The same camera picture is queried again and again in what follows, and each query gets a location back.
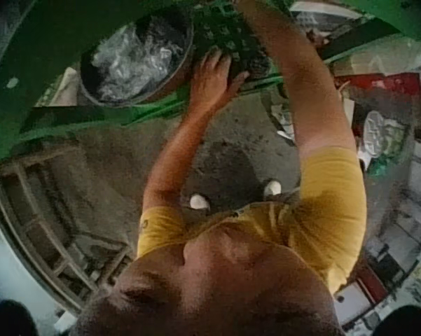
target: green metal bar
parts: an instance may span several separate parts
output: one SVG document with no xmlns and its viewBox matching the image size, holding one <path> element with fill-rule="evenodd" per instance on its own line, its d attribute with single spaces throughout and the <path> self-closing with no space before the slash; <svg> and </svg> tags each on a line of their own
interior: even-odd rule
<svg viewBox="0 0 421 336">
<path fill-rule="evenodd" d="M 355 51 L 367 48 L 368 43 L 385 36 L 399 33 L 399 30 L 379 19 L 362 24 L 341 35 L 319 50 L 319 56 L 331 63 L 346 57 Z"/>
<path fill-rule="evenodd" d="M 276 5 L 280 1 L 287 5 L 290 2 L 271 1 Z M 320 52 L 325 62 L 349 55 L 399 30 L 421 39 L 421 5 L 416 0 L 343 1 L 388 23 L 375 19 L 332 41 Z M 32 109 L 54 78 L 97 41 L 159 8 L 174 3 L 190 4 L 193 0 L 26 0 L 25 3 L 26 12 L 0 60 L 0 159 L 21 141 L 104 123 L 139 123 L 166 116 L 168 111 L 185 104 L 186 96 L 181 93 L 166 101 L 120 111 L 84 107 Z M 273 74 L 247 85 L 246 92 L 280 81 L 279 74 Z"/>
<path fill-rule="evenodd" d="M 403 35 L 421 40 L 421 0 L 342 0 L 392 25 Z"/>
<path fill-rule="evenodd" d="M 129 21 L 190 1 L 33 1 L 0 61 L 0 158 L 45 88 L 84 50 Z"/>
</svg>

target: white shoe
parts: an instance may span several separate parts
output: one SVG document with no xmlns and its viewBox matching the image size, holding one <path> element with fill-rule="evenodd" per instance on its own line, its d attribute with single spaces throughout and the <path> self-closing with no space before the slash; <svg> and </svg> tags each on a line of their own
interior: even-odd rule
<svg viewBox="0 0 421 336">
<path fill-rule="evenodd" d="M 263 189 L 263 199 L 267 200 L 271 196 L 276 196 L 282 192 L 282 184 L 278 180 L 271 180 Z"/>
<path fill-rule="evenodd" d="M 205 196 L 196 193 L 190 197 L 190 208 L 194 210 L 210 210 L 210 203 Z"/>
</svg>

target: man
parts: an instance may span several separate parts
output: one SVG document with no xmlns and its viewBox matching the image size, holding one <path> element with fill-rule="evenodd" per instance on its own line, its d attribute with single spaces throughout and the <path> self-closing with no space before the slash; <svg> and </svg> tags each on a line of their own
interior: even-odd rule
<svg viewBox="0 0 421 336">
<path fill-rule="evenodd" d="M 144 192 L 137 259 L 91 302 L 80 335 L 342 335 L 333 298 L 359 255 L 366 198 L 355 141 L 329 70 L 290 21 L 237 5 L 284 77 L 301 161 L 301 200 L 250 204 L 188 227 L 178 200 L 228 85 L 230 58 L 197 64 L 188 111 Z"/>
</svg>

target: cloth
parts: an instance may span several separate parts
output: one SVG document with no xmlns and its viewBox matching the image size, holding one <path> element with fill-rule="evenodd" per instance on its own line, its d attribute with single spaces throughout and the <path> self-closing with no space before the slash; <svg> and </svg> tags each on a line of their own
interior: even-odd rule
<svg viewBox="0 0 421 336">
<path fill-rule="evenodd" d="M 142 214 L 137 257 L 170 244 L 184 243 L 219 223 L 288 246 L 304 259 L 331 293 L 345 284 L 366 230 L 366 193 L 355 153 L 327 147 L 301 165 L 301 199 L 295 205 L 261 202 L 210 216 L 187 226 L 180 209 L 154 207 Z"/>
</svg>

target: t-shirt sleeve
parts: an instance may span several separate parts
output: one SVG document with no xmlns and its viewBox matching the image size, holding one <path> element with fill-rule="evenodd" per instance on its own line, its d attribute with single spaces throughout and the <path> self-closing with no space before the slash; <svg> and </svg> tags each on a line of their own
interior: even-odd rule
<svg viewBox="0 0 421 336">
<path fill-rule="evenodd" d="M 163 246 L 184 240 L 185 222 L 182 212 L 168 206 L 155 206 L 142 214 L 139 223 L 137 257 Z"/>
<path fill-rule="evenodd" d="M 301 200 L 283 218 L 287 244 L 335 293 L 345 284 L 366 231 L 366 193 L 357 155 L 321 148 L 302 163 Z"/>
</svg>

